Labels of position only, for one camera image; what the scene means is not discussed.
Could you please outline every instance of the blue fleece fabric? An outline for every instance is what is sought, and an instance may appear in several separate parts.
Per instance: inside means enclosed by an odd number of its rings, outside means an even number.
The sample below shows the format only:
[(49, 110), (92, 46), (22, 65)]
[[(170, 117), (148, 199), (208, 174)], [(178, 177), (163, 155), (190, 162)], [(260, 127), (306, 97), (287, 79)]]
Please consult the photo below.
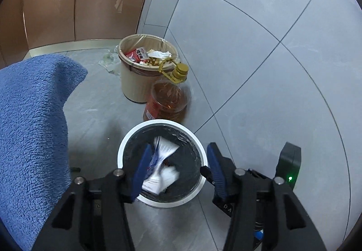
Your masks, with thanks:
[(56, 54), (0, 70), (0, 218), (24, 251), (70, 184), (63, 106), (86, 74)]

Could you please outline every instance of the plastic bottle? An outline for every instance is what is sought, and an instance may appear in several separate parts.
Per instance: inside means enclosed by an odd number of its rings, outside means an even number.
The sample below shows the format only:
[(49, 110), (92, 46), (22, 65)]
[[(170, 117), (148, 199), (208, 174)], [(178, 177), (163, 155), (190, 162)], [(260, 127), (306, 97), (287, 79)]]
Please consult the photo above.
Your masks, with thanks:
[(191, 99), (191, 90), (185, 82), (189, 67), (183, 63), (175, 63), (176, 67), (168, 74), (162, 70), (165, 62), (159, 66), (159, 72), (165, 77), (157, 80), (151, 87), (151, 95), (144, 109), (143, 120), (167, 119), (181, 122), (187, 104)]

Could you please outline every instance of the tile floor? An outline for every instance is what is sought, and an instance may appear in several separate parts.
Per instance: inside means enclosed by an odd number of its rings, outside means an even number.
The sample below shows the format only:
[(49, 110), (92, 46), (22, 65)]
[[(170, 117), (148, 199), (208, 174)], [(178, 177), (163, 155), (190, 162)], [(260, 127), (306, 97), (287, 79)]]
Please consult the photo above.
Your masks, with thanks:
[[(86, 79), (64, 106), (70, 166), (80, 167), (81, 175), (88, 180), (102, 177), (117, 167), (119, 144), (133, 126), (142, 122), (145, 106), (126, 99), (120, 78), (98, 65), (106, 52), (107, 49), (92, 49), (66, 53), (88, 69)], [(213, 121), (209, 123), (206, 128), (216, 125)], [(207, 141), (210, 136), (202, 137), (203, 131), (198, 134)], [(154, 209), (138, 201), (126, 205), (136, 250), (217, 251), (217, 247), (221, 250), (229, 218), (212, 204), (212, 195), (212, 186), (208, 185), (198, 197), (176, 208)], [(214, 230), (219, 235), (212, 236), (204, 211), (212, 220), (219, 221), (218, 229)]]

